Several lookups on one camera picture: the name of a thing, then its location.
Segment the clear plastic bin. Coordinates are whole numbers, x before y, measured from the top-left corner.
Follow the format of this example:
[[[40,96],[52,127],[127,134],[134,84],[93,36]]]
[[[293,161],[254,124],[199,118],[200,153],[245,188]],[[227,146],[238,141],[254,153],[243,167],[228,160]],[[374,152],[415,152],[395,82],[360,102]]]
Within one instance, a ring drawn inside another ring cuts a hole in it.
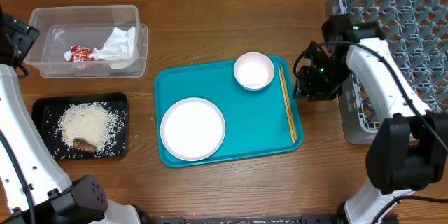
[[[24,62],[44,78],[140,78],[148,59],[148,28],[134,5],[35,9],[29,24],[40,31]],[[136,28],[134,55],[125,60],[68,62],[72,45],[103,48],[114,28]]]

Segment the grey dishwasher rack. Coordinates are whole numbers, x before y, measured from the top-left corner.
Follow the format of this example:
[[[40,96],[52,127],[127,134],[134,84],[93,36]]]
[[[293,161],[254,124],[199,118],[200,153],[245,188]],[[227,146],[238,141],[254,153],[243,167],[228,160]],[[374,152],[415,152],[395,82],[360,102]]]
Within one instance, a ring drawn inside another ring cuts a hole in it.
[[[376,22],[412,89],[433,112],[447,112],[447,0],[327,0],[325,14]]]

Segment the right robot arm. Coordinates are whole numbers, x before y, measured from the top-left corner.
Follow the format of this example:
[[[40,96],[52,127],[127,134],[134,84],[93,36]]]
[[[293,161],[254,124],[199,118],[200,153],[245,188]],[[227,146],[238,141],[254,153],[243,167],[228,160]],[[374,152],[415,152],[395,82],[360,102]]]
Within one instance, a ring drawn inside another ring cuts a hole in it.
[[[447,160],[447,114],[434,113],[413,91],[394,62],[376,22],[354,24],[347,15],[329,17],[324,41],[301,54],[310,65],[293,67],[292,96],[311,102],[342,94],[355,75],[366,91],[380,127],[365,158],[367,181],[342,203],[334,223],[397,223],[390,210],[439,182]]]

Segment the brown food piece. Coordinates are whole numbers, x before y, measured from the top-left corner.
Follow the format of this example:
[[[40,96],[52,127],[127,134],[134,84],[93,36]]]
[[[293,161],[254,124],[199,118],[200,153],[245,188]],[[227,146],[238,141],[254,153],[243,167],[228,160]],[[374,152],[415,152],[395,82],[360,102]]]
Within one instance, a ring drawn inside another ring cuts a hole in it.
[[[95,145],[89,143],[88,141],[86,141],[85,139],[82,139],[82,138],[74,139],[73,147],[76,150],[85,151],[85,152],[89,152],[89,153],[94,153],[97,150]]]

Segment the teal serving tray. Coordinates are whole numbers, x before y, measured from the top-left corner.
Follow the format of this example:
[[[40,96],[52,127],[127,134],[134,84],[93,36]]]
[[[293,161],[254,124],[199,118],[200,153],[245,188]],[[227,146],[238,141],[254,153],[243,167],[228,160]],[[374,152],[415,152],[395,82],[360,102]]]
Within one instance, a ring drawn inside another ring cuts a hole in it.
[[[279,77],[275,76],[259,91],[248,91],[238,84],[234,65],[230,60],[182,66],[165,69],[155,77],[158,124],[170,106],[191,97],[212,102],[223,114],[226,128],[223,143],[212,156],[198,161],[199,165],[291,152],[304,139],[295,103],[290,106],[297,139],[291,138]]]

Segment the small white napkin piece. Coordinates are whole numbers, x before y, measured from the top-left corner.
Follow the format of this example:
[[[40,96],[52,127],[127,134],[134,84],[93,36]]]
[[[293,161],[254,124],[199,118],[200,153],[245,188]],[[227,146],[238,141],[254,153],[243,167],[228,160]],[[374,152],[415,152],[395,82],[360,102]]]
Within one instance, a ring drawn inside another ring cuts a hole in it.
[[[72,56],[71,51],[66,51],[65,54],[64,54],[64,58],[68,62],[71,61],[71,56]]]

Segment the red snack wrapper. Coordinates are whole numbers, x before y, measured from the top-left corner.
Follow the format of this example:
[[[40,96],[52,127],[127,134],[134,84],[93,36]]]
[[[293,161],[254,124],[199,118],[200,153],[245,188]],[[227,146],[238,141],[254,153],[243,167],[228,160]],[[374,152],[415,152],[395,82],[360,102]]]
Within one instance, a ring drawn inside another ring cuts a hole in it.
[[[87,62],[95,61],[95,58],[91,56],[94,50],[83,47],[81,45],[71,46],[71,56],[69,58],[70,62]]]

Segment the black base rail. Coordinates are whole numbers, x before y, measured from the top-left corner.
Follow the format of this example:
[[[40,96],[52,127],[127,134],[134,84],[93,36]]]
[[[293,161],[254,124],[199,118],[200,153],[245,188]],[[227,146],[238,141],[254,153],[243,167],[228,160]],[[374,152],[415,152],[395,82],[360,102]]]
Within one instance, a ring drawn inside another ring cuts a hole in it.
[[[152,218],[147,213],[141,214],[141,222],[149,224],[343,224],[344,221],[335,214],[302,215],[296,218],[215,218],[185,219]]]

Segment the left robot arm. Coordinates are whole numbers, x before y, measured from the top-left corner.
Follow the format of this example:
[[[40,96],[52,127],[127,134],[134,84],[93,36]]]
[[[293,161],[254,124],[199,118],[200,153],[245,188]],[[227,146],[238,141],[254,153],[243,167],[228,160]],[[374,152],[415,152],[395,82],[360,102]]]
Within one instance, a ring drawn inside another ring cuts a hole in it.
[[[1,14],[1,182],[12,215],[7,223],[151,223],[132,205],[107,199],[91,174],[71,181],[46,148],[20,91],[22,62],[39,31]]]

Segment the white round plate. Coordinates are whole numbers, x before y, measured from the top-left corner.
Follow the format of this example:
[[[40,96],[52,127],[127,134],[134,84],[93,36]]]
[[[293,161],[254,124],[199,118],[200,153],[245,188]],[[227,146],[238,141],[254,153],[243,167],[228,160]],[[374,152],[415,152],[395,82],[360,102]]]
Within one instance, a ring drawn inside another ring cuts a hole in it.
[[[226,124],[212,102],[189,97],[177,101],[162,117],[160,136],[167,151],[187,162],[212,156],[224,141]]]

